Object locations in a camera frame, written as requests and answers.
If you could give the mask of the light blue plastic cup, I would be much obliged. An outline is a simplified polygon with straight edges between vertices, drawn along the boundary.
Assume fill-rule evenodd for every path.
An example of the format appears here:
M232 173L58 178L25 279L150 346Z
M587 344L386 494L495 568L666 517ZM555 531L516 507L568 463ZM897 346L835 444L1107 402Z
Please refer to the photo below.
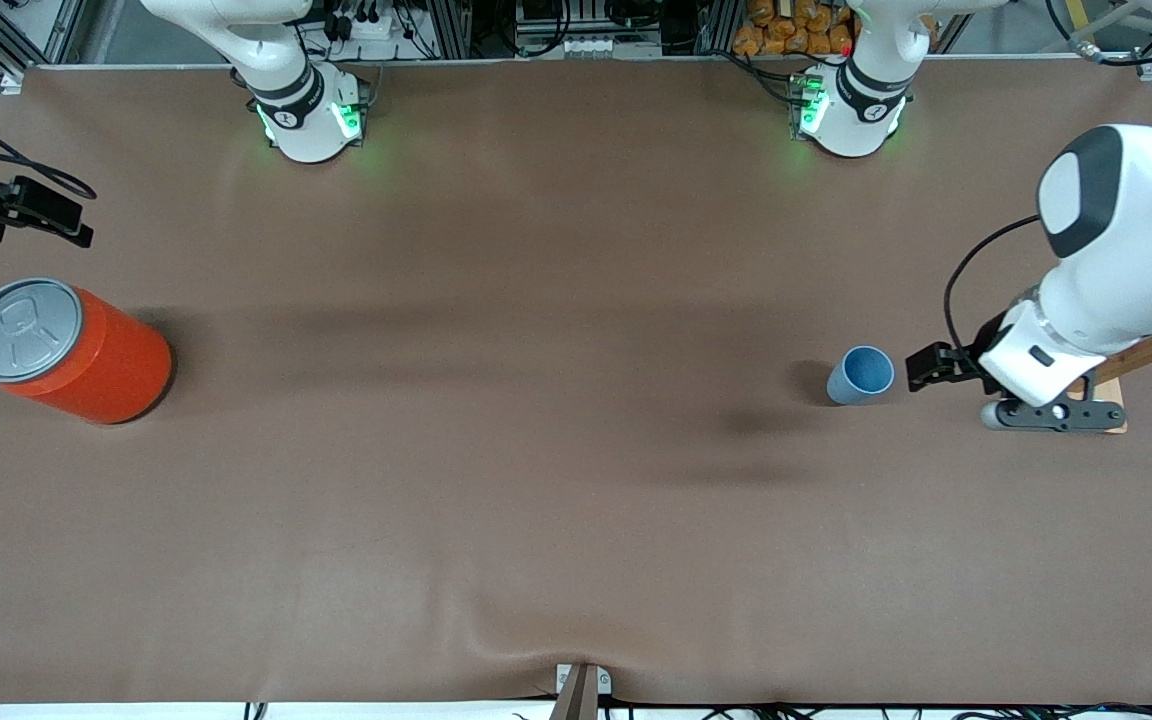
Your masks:
M893 386L896 369L890 356L869 344L850 348L832 369L826 393L838 406L873 404Z

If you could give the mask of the orange can with grey lid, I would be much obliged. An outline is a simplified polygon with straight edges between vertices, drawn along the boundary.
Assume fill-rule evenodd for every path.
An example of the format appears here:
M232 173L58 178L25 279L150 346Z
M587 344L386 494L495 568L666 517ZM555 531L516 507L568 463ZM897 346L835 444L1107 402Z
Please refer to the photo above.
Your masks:
M0 388L97 425L147 414L174 372L172 346L94 293L35 276L0 287Z

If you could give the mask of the white power strip with plugs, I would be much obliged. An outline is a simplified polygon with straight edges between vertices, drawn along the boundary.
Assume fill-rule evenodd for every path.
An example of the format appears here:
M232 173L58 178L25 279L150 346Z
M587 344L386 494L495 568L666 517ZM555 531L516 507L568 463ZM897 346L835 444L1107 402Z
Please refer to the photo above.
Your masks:
M338 8L325 24L338 41L392 41L402 35L402 24L391 3L362 3Z

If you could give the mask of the orange packaged snacks pile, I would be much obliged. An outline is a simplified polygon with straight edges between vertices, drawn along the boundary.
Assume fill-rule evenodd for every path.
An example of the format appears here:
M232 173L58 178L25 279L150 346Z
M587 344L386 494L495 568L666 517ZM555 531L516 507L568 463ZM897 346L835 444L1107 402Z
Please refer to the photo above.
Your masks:
M861 31L846 0L744 0L744 10L732 41L738 56L847 56Z

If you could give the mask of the brown table cover sheet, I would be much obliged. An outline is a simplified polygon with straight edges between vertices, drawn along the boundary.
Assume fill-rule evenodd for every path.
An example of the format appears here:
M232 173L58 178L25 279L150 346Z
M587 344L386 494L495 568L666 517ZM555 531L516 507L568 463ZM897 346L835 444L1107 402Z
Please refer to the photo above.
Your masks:
M303 167L225 70L56 69L0 136L99 192L0 243L172 346L147 414L0 388L0 703L1152 705L1152 366L1123 435L978 386L829 406L942 338L970 247L1152 82L934 59L840 160L726 61L387 71Z

